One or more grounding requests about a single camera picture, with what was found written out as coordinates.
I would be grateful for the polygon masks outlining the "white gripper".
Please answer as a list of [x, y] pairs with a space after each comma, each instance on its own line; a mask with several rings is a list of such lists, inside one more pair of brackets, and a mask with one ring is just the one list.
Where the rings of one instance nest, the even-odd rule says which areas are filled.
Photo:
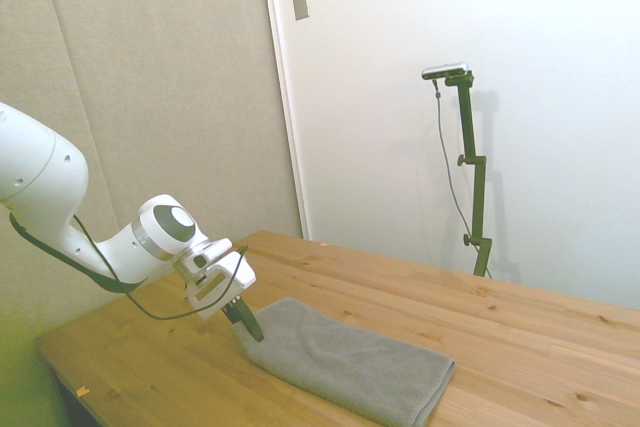
[[204, 319], [222, 309], [232, 325], [240, 321], [251, 337], [264, 340], [263, 331], [242, 298], [233, 301], [256, 281], [256, 274], [243, 254], [233, 251], [206, 267], [194, 285], [194, 308]]

